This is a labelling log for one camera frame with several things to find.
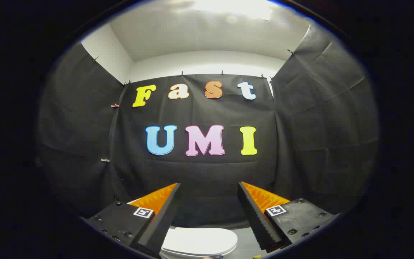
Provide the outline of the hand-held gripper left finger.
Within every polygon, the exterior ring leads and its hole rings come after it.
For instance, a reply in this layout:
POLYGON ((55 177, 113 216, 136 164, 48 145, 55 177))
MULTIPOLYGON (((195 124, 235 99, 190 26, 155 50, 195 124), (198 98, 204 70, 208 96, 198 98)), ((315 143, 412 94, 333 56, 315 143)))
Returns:
POLYGON ((108 241, 148 259, 159 259, 162 245, 181 204, 180 183, 133 202, 115 203, 82 221, 108 241))

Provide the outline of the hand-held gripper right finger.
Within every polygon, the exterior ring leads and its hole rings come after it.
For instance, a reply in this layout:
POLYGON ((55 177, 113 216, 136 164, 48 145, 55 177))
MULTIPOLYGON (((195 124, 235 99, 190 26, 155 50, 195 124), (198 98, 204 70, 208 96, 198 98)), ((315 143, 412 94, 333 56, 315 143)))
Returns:
POLYGON ((306 241, 339 217, 304 198, 288 200, 246 182, 238 183, 237 197, 256 241, 269 254, 306 241))

